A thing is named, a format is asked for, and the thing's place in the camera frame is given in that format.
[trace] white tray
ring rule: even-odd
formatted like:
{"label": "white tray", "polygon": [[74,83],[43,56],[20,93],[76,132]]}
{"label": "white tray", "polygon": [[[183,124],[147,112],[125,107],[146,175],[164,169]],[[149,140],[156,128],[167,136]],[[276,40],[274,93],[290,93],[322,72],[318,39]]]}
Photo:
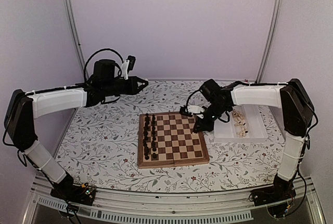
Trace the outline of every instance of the white tray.
{"label": "white tray", "polygon": [[258,107],[255,105],[235,106],[235,110],[240,111],[245,116],[245,122],[248,127],[246,137],[237,137],[235,121],[230,112],[230,122],[224,123],[219,120],[215,121],[214,126],[214,141],[215,142],[264,142],[268,138],[264,122],[259,113]]}

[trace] floral pattern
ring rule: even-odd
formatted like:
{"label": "floral pattern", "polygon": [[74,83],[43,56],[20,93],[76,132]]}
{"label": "floral pattern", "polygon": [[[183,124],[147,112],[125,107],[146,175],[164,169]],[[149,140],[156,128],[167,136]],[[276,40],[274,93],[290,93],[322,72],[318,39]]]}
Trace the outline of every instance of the floral pattern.
{"label": "floral pattern", "polygon": [[[78,183],[144,192],[203,192],[271,183],[279,167],[284,138],[268,107],[259,106],[268,139],[263,143],[216,143],[204,133],[206,165],[138,169],[139,114],[178,111],[202,81],[150,81],[135,96],[109,105],[80,108],[56,156]],[[190,104],[205,105],[195,94]]]}

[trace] leaf pattern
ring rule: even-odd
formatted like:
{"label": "leaf pattern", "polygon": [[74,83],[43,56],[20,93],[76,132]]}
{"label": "leaf pattern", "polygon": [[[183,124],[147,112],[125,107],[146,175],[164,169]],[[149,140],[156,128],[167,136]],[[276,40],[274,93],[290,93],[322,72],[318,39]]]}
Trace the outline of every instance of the leaf pattern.
{"label": "leaf pattern", "polygon": [[[279,167],[284,138],[268,107],[259,106],[268,138],[264,143],[215,143],[204,133],[210,155],[206,165],[138,169],[139,115],[178,111],[203,81],[150,81],[134,96],[109,105],[80,108],[56,160],[77,183],[145,192],[203,192],[241,189],[271,183]],[[199,94],[190,104],[208,105]]]}

